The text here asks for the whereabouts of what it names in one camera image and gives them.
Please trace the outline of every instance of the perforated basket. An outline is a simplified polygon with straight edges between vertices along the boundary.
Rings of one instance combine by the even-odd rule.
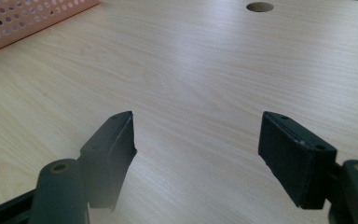
[[[0,48],[98,3],[99,0],[0,0]]]

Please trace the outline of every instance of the wooden table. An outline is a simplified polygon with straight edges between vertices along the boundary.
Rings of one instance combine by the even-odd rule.
[[[358,1],[103,0],[0,49],[0,203],[116,113],[139,150],[91,223],[327,223],[257,155],[263,111],[358,159]]]

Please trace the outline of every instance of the pink plastic basket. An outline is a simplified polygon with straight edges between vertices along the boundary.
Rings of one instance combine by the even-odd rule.
[[[0,48],[99,4],[99,0],[0,0]]]

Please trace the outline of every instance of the tabletop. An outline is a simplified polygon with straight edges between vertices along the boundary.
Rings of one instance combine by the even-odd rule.
[[[117,208],[91,223],[328,223],[257,155],[263,111],[358,160],[358,1],[102,0],[0,49],[0,203],[134,114]]]

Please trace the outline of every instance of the black plastic piece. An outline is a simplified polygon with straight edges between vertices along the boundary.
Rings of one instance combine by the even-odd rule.
[[[116,207],[124,178],[136,155],[132,112],[108,119],[80,149],[80,166],[90,207]]]
[[[26,224],[31,213],[34,191],[31,190],[0,204],[0,223]]]
[[[294,120],[264,112],[258,153],[296,204],[321,209],[337,150]]]
[[[39,174],[29,224],[89,224],[80,165],[54,161]]]

